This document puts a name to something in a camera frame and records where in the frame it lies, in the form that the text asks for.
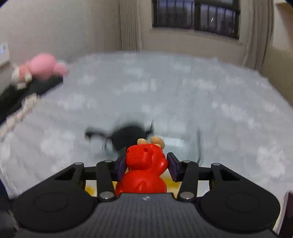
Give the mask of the beige curtain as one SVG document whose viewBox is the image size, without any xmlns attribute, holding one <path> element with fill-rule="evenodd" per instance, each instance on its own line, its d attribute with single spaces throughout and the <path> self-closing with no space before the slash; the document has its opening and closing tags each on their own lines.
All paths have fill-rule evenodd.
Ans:
<svg viewBox="0 0 293 238">
<path fill-rule="evenodd" d="M 142 34 L 139 1 L 120 1 L 120 27 L 122 50 L 141 51 Z"/>
</svg>

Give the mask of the white patterned cloth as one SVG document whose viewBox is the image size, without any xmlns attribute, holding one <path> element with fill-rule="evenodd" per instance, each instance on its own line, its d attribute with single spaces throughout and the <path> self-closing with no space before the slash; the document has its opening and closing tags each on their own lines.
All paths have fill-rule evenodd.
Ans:
<svg viewBox="0 0 293 238">
<path fill-rule="evenodd" d="M 4 123 L 1 124 L 1 141 L 4 140 L 6 135 L 12 131 L 19 122 L 23 121 L 25 116 L 32 111 L 33 107 L 39 101 L 40 96 L 35 93 L 22 100 L 20 109 L 9 115 Z"/>
</svg>

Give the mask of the red plastic pig toy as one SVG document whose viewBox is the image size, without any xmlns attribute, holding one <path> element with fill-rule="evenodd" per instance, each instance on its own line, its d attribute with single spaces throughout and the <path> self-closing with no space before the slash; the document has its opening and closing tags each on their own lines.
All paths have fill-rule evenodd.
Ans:
<svg viewBox="0 0 293 238">
<path fill-rule="evenodd" d="M 160 177 L 168 168 L 164 147 L 164 141 L 158 136 L 151 137 L 150 142 L 138 139 L 137 144 L 129 147 L 126 152 L 128 172 L 143 171 Z"/>
</svg>

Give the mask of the black garment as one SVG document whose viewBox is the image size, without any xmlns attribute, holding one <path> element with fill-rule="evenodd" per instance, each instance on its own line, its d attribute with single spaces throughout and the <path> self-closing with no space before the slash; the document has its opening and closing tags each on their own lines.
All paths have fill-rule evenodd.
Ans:
<svg viewBox="0 0 293 238">
<path fill-rule="evenodd" d="M 6 118 L 21 108 L 21 102 L 29 95 L 36 94 L 41 96 L 52 88 L 63 83 L 63 77 L 53 76 L 46 81 L 33 78 L 32 82 L 24 89 L 16 89 L 10 84 L 1 92 L 1 124 Z"/>
</svg>

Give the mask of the black plush cat toy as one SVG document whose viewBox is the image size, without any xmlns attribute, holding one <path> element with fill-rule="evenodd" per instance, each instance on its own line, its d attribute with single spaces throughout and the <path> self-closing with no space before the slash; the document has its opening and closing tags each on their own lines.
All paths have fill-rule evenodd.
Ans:
<svg viewBox="0 0 293 238">
<path fill-rule="evenodd" d="M 97 128 L 88 127 L 84 136 L 88 140 L 93 137 L 99 137 L 105 140 L 103 149 L 107 149 L 108 142 L 111 142 L 113 149 L 119 152 L 122 149 L 128 149 L 130 146 L 136 145 L 137 140 L 147 139 L 149 135 L 153 134 L 153 123 L 148 128 L 138 122 L 129 122 L 116 127 L 112 132 L 102 131 Z"/>
</svg>

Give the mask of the white wall switch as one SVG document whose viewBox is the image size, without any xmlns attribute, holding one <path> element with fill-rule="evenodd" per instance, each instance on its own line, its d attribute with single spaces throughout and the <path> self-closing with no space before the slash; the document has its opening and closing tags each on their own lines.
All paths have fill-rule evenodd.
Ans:
<svg viewBox="0 0 293 238">
<path fill-rule="evenodd" d="M 10 62 L 8 43 L 0 44 L 0 67 Z"/>
</svg>

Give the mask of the pink plush toy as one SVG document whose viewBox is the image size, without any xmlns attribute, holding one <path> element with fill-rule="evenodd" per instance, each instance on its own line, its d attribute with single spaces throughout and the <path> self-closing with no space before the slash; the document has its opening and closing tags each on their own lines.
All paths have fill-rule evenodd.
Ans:
<svg viewBox="0 0 293 238">
<path fill-rule="evenodd" d="M 13 68 L 11 81 L 14 84 L 29 83 L 35 77 L 39 80 L 48 80 L 52 76 L 68 74 L 66 63 L 49 53 L 40 53 L 26 63 Z"/>
</svg>

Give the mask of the dark window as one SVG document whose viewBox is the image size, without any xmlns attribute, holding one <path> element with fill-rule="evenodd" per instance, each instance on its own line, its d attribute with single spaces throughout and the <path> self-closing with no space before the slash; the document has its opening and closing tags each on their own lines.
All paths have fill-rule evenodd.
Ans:
<svg viewBox="0 0 293 238">
<path fill-rule="evenodd" d="M 189 29 L 239 39 L 239 1 L 152 1 L 153 27 Z"/>
</svg>

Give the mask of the beige headboard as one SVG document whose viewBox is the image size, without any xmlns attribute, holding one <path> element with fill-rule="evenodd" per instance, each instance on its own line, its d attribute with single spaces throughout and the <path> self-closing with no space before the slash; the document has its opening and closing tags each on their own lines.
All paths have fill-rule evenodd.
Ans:
<svg viewBox="0 0 293 238">
<path fill-rule="evenodd" d="M 292 106 L 292 53 L 270 46 L 266 51 L 261 74 Z"/>
</svg>

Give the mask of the yellow container lid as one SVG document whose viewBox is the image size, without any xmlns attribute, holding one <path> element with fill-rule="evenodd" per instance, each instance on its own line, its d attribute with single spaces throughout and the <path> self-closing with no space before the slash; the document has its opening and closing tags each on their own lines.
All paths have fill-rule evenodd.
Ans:
<svg viewBox="0 0 293 238">
<path fill-rule="evenodd" d="M 116 182 L 115 194 L 119 197 L 122 193 L 165 193 L 171 192 L 177 197 L 180 182 L 173 181 L 171 176 L 157 176 L 147 172 L 132 171 L 124 174 Z"/>
</svg>

